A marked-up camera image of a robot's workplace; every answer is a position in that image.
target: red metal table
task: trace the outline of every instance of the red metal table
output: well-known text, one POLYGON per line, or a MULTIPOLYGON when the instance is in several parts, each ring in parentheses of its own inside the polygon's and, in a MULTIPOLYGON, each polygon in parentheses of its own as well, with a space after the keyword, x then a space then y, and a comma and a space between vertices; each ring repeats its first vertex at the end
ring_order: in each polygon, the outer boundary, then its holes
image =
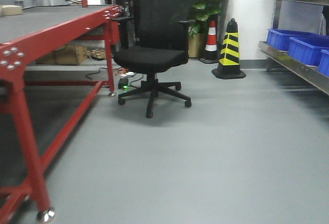
POLYGON ((28 172, 21 185, 0 188, 0 199, 6 200, 0 208, 0 224, 8 223, 27 197, 36 202, 40 221, 52 220, 54 212, 43 174, 99 90, 108 85, 111 93, 114 91, 111 45, 119 41, 119 30, 117 23, 111 19, 120 15, 120 10, 119 6, 34 7, 24 10, 23 15, 0 17, 0 85, 6 88, 8 97, 7 101, 0 101, 0 113, 13 116, 28 172), (98 26, 103 26, 103 35, 84 35, 98 26), (108 80, 24 81, 23 74, 29 63, 77 38, 105 41, 108 80), (42 156, 38 153, 26 102, 26 85, 93 86, 42 156))

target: gray table top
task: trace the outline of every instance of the gray table top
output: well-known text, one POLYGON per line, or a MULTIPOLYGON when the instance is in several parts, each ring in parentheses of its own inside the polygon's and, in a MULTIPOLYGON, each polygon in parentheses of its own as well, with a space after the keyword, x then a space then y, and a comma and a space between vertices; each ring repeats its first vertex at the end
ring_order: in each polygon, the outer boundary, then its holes
POLYGON ((0 43, 73 20, 105 7, 33 7, 24 9, 23 15, 2 16, 0 17, 0 43))

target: blue plastic bin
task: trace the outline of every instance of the blue plastic bin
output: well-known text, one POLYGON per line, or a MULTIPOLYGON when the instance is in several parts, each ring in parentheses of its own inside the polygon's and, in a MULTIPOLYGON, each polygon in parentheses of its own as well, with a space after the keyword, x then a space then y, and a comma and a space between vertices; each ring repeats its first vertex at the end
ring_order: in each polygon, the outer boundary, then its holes
POLYGON ((294 38, 313 38, 319 35, 293 30, 279 30, 279 29, 268 29, 268 35, 266 43, 277 50, 288 51, 290 46, 290 37, 294 38))
POLYGON ((321 50, 322 58, 319 65, 319 72, 329 77, 329 51, 321 50))
POLYGON ((329 50, 327 36, 317 38, 290 38, 288 55, 305 65, 319 66, 321 50, 329 50))

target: chair base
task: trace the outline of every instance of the chair base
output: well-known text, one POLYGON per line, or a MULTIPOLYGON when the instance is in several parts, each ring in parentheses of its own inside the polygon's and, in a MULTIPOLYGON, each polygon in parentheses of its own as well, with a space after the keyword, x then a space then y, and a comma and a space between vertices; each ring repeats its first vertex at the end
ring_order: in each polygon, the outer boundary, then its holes
POLYGON ((118 95, 118 103, 120 105, 125 104, 125 99, 123 97, 129 97, 136 94, 144 93, 144 92, 151 92, 149 103, 146 110, 146 117, 152 118, 153 112, 153 102, 155 98, 159 96, 159 92, 169 94, 174 97, 178 97, 185 100, 185 107, 190 107, 192 105, 191 98, 188 96, 185 96, 181 93, 178 93, 174 91, 173 89, 170 89, 169 87, 175 86, 175 90, 181 89, 181 83, 180 82, 166 82, 166 83, 159 83, 158 79, 156 79, 155 74, 148 74, 146 81, 141 81, 141 86, 138 89, 134 89, 131 91, 128 91, 126 93, 122 93, 118 95))

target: chair backrest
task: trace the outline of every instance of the chair backrest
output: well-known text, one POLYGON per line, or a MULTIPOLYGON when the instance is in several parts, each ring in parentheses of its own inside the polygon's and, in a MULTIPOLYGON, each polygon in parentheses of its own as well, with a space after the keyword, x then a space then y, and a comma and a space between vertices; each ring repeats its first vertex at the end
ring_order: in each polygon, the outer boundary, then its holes
POLYGON ((193 0, 140 0, 140 46, 184 50, 186 20, 193 0))

